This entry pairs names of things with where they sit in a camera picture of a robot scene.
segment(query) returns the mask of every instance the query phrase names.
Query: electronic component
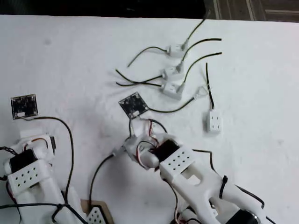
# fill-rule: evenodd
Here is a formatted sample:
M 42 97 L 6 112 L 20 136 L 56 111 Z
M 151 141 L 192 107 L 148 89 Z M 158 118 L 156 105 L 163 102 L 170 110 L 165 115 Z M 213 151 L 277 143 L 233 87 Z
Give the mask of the electronic component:
M 38 115 L 35 94 L 13 97 L 10 100 L 14 120 Z
M 221 115 L 216 110 L 211 110 L 207 116 L 207 132 L 218 134 L 222 129 Z
M 138 92 L 118 102 L 129 119 L 134 119 L 149 110 Z

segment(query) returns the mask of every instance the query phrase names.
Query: white plastic bracket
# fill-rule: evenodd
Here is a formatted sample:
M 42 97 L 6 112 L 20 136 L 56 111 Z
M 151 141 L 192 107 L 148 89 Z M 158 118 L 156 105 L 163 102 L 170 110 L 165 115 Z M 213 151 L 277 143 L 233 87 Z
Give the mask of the white plastic bracket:
M 87 216 L 87 223 L 88 224 L 106 224 L 101 210 L 97 207 L 94 207 L 89 215 Z
M 176 81 L 184 77 L 184 63 L 181 62 L 177 66 L 166 68 L 162 72 L 162 77 L 167 81 Z
M 173 99 L 182 99 L 183 91 L 185 88 L 185 84 L 178 85 L 175 83 L 167 82 L 162 85 L 162 93 L 173 98 Z

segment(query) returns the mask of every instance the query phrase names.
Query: wire connector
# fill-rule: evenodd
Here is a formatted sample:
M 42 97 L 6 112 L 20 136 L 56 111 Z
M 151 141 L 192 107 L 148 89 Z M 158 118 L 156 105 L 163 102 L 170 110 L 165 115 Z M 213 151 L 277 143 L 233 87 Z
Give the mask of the wire connector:
M 121 146 L 121 147 L 119 147 L 119 148 L 114 148 L 113 149 L 113 151 L 112 151 L 112 154 L 114 155 L 114 156 L 118 156 L 118 155 L 120 155 L 120 154 L 122 154 L 123 152 L 125 152 L 125 147 L 124 146 Z
M 172 44 L 167 49 L 170 57 L 182 58 L 188 49 L 188 44 Z
M 177 81 L 184 77 L 184 62 L 177 66 L 166 68 L 162 72 L 162 77 L 167 81 Z
M 208 91 L 206 90 L 206 88 L 204 86 L 200 86 L 200 87 L 198 87 L 198 89 L 196 90 L 196 92 L 194 94 L 194 99 L 205 97 L 207 94 L 208 94 Z
M 162 85 L 162 93 L 173 99 L 181 100 L 184 88 L 185 83 L 178 85 L 175 83 L 167 82 L 166 84 Z

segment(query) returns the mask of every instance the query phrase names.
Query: white table surface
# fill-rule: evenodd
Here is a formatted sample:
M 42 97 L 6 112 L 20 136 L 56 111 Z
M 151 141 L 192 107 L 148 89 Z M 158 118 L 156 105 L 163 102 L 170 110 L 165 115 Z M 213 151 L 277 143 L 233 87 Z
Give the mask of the white table surface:
M 299 126 L 299 24 L 252 21 L 206 21 L 191 43 L 203 43 L 186 64 L 222 51 L 193 67 L 184 99 L 177 102 L 156 88 L 122 88 L 114 69 L 144 80 L 167 65 L 163 54 L 144 53 L 130 69 L 126 64 L 147 46 L 183 42 L 198 20 L 95 17 L 0 16 L 0 145 L 18 139 L 18 127 L 40 125 L 56 137 L 53 162 L 59 185 L 66 185 L 71 164 L 66 129 L 55 121 L 13 121 L 10 98 L 35 93 L 39 114 L 57 116 L 71 127 L 75 168 L 71 184 L 88 197 L 97 165 L 128 136 L 128 118 L 118 101 L 138 91 L 150 107 L 176 108 L 205 83 L 209 62 L 215 108 L 223 115 L 223 132 L 209 137 L 203 119 L 208 97 L 174 114 L 152 113 L 188 146 L 214 152 L 221 175 L 260 196 L 276 223 L 297 223 Z M 7 158 L 1 152 L 0 162 Z M 208 164 L 208 156 L 200 155 Z M 93 199 L 105 201 L 115 223 L 167 224 L 174 196 L 158 172 L 144 171 L 127 155 L 114 158 L 100 171 Z M 0 204 L 12 203 L 0 183 Z M 16 209 L 0 211 L 1 223 L 18 223 Z

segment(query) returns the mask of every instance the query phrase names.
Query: robotic arm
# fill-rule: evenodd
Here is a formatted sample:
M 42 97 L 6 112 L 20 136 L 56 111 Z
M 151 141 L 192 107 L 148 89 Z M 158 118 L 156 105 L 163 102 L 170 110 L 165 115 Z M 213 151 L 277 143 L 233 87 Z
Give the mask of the robotic arm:
M 203 224 L 265 224 L 264 210 L 236 185 L 203 166 L 196 153 L 167 133 L 132 136 L 123 144 L 130 158 L 144 169 L 160 169 L 166 180 L 188 203 L 181 211 L 184 220 L 197 219 Z M 188 179 L 195 175 L 200 183 Z M 216 208 L 213 213 L 211 204 Z
M 31 204 L 19 207 L 22 223 L 106 223 L 99 208 L 93 208 L 88 216 L 82 211 L 81 200 L 73 187 L 68 191 L 67 206 L 61 206 L 66 201 L 53 176 L 50 163 L 55 157 L 54 137 L 47 134 L 23 135 L 11 149 L 21 153 L 9 158 L 4 164 L 9 191 L 18 205 Z

